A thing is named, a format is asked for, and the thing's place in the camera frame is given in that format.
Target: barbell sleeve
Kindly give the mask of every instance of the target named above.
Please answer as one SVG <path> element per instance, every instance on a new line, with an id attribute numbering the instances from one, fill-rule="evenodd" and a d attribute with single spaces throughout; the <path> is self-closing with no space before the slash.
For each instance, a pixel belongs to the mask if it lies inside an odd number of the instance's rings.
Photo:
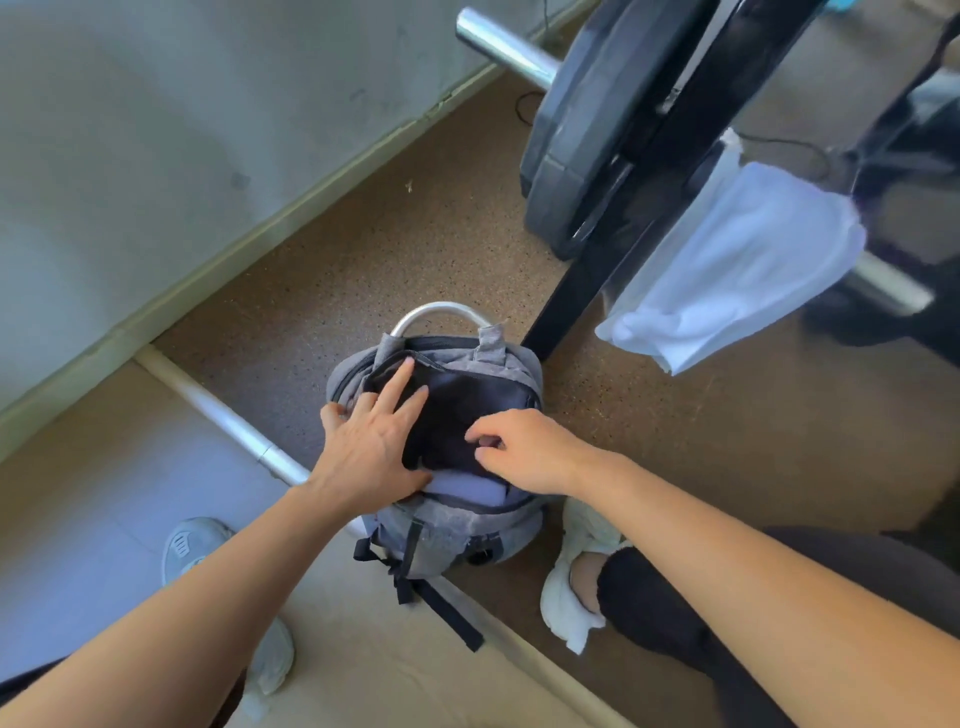
<path id="1" fill-rule="evenodd" d="M 491 61 L 549 91 L 561 62 L 473 8 L 457 15 L 457 37 Z"/>

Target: silver bar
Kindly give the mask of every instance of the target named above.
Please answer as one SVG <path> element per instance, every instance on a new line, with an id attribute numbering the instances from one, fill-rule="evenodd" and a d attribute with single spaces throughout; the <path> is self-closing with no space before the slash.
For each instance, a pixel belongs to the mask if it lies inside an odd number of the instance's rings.
<path id="1" fill-rule="evenodd" d="M 463 8 L 457 15 L 457 37 L 544 91 L 550 90 L 560 69 L 558 59 L 473 8 Z"/>
<path id="2" fill-rule="evenodd" d="M 493 326 L 486 316 L 479 311 L 470 308 L 468 305 L 455 303 L 453 301 L 435 301 L 433 303 L 425 303 L 422 306 L 417 306 L 417 308 L 414 308 L 414 310 L 396 322 L 396 326 L 394 327 L 394 330 L 390 332 L 390 335 L 399 338 L 417 319 L 421 319 L 424 316 L 429 316 L 431 313 L 452 313 L 454 316 L 459 316 L 462 319 L 472 321 L 480 328 Z"/>
<path id="3" fill-rule="evenodd" d="M 927 308 L 933 291 L 876 255 L 860 254 L 844 282 L 893 316 L 912 316 Z"/>

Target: wall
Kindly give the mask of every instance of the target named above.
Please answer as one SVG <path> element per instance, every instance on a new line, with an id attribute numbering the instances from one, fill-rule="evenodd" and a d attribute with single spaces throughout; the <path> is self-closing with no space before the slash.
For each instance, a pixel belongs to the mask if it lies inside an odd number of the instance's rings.
<path id="1" fill-rule="evenodd" d="M 0 410 L 476 73 L 460 7 L 0 0 Z"/>

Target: baseboard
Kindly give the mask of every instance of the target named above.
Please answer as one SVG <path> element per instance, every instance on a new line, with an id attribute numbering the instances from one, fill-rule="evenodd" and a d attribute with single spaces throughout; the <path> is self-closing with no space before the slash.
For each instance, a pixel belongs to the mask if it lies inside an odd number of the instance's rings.
<path id="1" fill-rule="evenodd" d="M 576 0 L 551 20 L 551 27 L 562 26 L 583 14 L 594 1 Z M 531 37 L 537 39 L 542 34 L 543 28 L 540 28 Z M 96 344 L 0 412 L 0 461 L 116 371 L 142 346 L 156 339 L 187 311 L 324 212 L 500 73 L 502 69 L 492 64 L 482 68 L 447 93 L 422 117 L 380 139 L 185 280 L 144 305 Z"/>

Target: gray backpack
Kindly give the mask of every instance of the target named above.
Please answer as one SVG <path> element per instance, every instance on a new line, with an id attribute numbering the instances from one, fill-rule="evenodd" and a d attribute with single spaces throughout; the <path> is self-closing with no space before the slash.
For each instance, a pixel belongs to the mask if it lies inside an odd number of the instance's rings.
<path id="1" fill-rule="evenodd" d="M 477 336 L 403 335 L 433 313 L 471 320 L 479 327 Z M 385 563 L 401 604 L 420 595 L 476 650 L 482 636 L 425 579 L 464 562 L 479 566 L 508 559 L 540 532 L 548 498 L 485 472 L 464 433 L 484 415 L 541 409 L 543 374 L 530 350 L 504 341 L 501 325 L 460 303 L 428 303 L 404 316 L 379 346 L 341 362 L 327 382 L 327 399 L 350 410 L 363 392 L 379 392 L 408 356 L 416 366 L 401 402 L 424 383 L 430 397 L 407 439 L 403 462 L 427 468 L 434 480 L 423 492 L 364 516 L 367 538 L 357 543 L 354 558 Z M 371 546 L 381 546 L 386 558 Z"/>

